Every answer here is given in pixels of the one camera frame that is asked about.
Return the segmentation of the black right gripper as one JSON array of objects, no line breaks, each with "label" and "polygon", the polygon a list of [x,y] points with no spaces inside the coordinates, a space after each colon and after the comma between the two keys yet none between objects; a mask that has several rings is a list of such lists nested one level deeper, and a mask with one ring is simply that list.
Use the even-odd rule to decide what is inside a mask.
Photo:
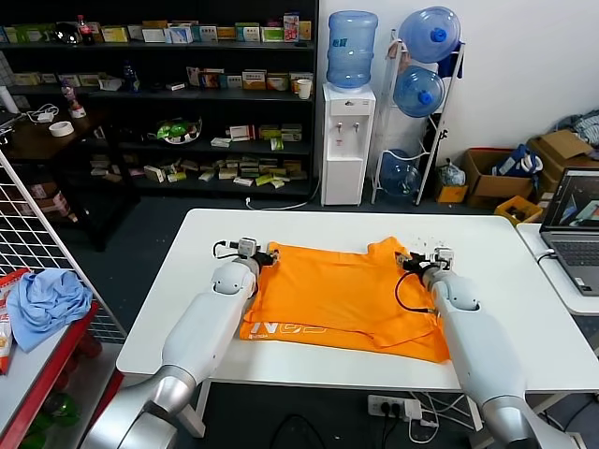
[{"label": "black right gripper", "polygon": [[397,266],[406,272],[421,275],[429,266],[429,261],[423,257],[412,257],[408,253],[396,252]]}]

